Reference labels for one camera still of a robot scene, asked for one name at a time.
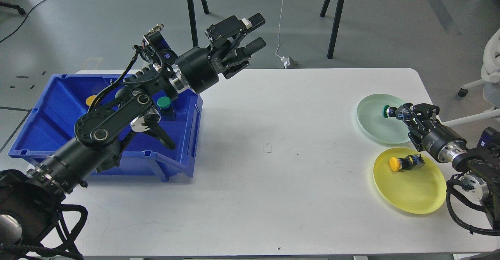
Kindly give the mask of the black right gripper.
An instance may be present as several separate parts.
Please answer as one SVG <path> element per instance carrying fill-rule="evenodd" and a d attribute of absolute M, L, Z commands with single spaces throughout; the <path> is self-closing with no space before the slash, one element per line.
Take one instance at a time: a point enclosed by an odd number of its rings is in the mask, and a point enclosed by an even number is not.
<path fill-rule="evenodd" d="M 405 103 L 405 109 L 408 136 L 417 151 L 426 151 L 439 163 L 452 162 L 467 152 L 466 140 L 439 121 L 438 106 Z"/>

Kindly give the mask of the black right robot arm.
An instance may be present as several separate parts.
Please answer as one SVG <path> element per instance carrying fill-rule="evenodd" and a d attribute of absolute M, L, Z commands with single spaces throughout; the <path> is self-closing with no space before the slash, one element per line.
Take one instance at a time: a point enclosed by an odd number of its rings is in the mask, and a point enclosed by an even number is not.
<path fill-rule="evenodd" d="M 446 182 L 445 202 L 452 220 L 469 233 L 499 236 L 499 132 L 484 130 L 485 144 L 467 148 L 466 140 L 437 118 L 439 107 L 427 103 L 405 103 L 395 112 L 418 151 L 426 151 L 436 162 L 450 163 L 457 174 Z M 467 207 L 491 218 L 490 229 L 464 222 L 452 208 L 451 196 Z"/>

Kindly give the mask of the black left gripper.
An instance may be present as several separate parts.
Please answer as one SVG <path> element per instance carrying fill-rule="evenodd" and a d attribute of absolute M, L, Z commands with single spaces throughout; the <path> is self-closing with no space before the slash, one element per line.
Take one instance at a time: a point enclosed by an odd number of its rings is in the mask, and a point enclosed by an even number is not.
<path fill-rule="evenodd" d="M 241 20 L 230 16 L 210 25 L 205 31 L 210 45 L 192 48 L 175 60 L 190 89 L 201 93 L 219 82 L 219 74 L 228 80 L 249 66 L 252 55 L 266 46 L 264 39 L 258 37 L 245 47 L 235 47 L 248 33 L 265 23 L 262 14 L 256 13 Z"/>

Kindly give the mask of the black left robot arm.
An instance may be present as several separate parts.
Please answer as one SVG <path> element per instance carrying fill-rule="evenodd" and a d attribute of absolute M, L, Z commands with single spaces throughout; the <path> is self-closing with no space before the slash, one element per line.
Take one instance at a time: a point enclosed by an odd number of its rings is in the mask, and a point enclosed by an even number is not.
<path fill-rule="evenodd" d="M 30 259 L 34 252 L 46 258 L 83 256 L 75 245 L 88 218 L 81 205 L 63 200 L 92 171 L 119 166 L 125 148 L 136 134 L 146 134 L 166 148 L 176 144 L 160 127 L 159 106 L 153 96 L 164 91 L 175 101 L 186 89 L 199 94 L 245 69 L 253 54 L 266 46 L 257 38 L 239 46 L 249 33 L 265 24 L 256 13 L 250 18 L 230 16 L 210 25 L 209 45 L 195 46 L 177 55 L 161 35 L 163 25 L 150 29 L 134 46 L 131 62 L 100 91 L 74 125 L 74 136 L 27 173 L 1 171 L 1 259 Z"/>

